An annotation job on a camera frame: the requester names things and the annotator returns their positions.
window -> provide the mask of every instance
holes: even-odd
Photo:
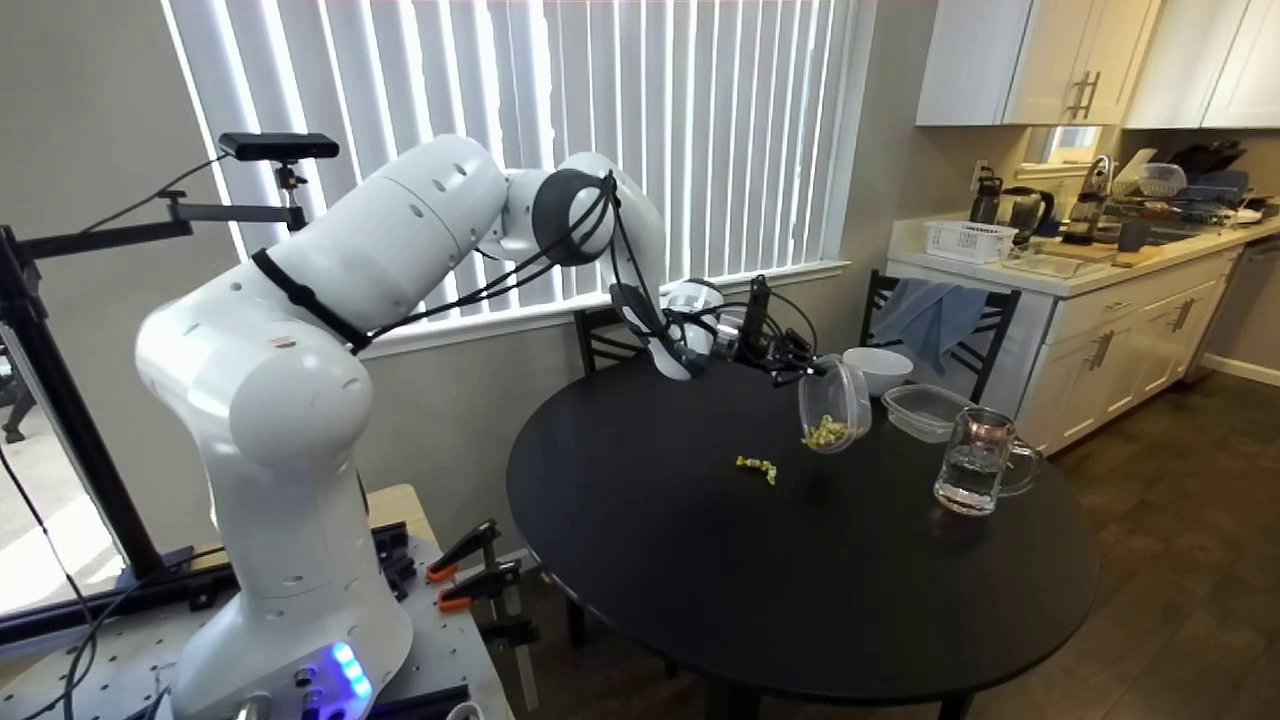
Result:
[[[204,142],[226,127],[320,127],[320,214],[391,155],[476,137],[498,168],[603,152],[667,223],[662,274],[734,274],[838,255],[874,0],[158,0]],[[225,200],[274,197],[272,168],[220,165]],[[280,228],[235,228],[242,248]],[[430,300],[505,272],[458,262]],[[489,306],[601,288],[553,272]]]

countertop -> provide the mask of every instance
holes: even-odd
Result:
[[[976,258],[926,255],[923,223],[926,223],[923,214],[892,223],[892,244],[887,244],[892,262],[949,272],[979,284],[1003,284],[1021,291],[1042,291],[1042,295],[1088,295],[1110,284],[1128,284],[1174,262],[1207,258],[1207,255],[1280,237],[1280,214],[1273,214],[1247,228],[1205,228],[1188,239],[1146,248],[1144,258],[1133,266],[1115,266],[1110,258],[1072,258],[1072,255],[1046,255],[1046,253],[976,262]]]

white wall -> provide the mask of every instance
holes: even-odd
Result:
[[[885,255],[887,223],[964,207],[971,160],[1003,165],[1025,137],[912,127],[926,24],[933,0],[885,0],[844,230],[852,272],[789,288],[818,319],[828,346],[855,336],[864,272]],[[158,0],[9,0],[0,107],[3,223],[84,223],[204,155]],[[130,332],[163,295],[226,262],[220,230],[44,262],[66,365],[158,542],[204,541],[213,527],[193,444],[130,377]],[[410,480],[435,533],[453,537],[478,514],[507,514],[507,449],[581,365],[559,322],[372,361],[372,377],[358,473],[372,489]]]

table leg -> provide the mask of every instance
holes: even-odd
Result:
[[[968,703],[971,703],[971,693],[949,694],[949,698],[935,706],[935,720],[964,720],[964,716],[968,716]]]
[[[759,694],[734,683],[707,678],[702,720],[756,720]]]

round black table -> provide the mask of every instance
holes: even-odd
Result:
[[[734,457],[771,461],[775,485]],[[1098,567],[1059,480],[955,518],[935,469],[941,449],[885,415],[838,457],[808,453],[797,389],[753,369],[667,383],[620,365],[537,409],[507,491],[559,585],[731,686],[719,706],[771,693],[964,716],[1084,623]]]

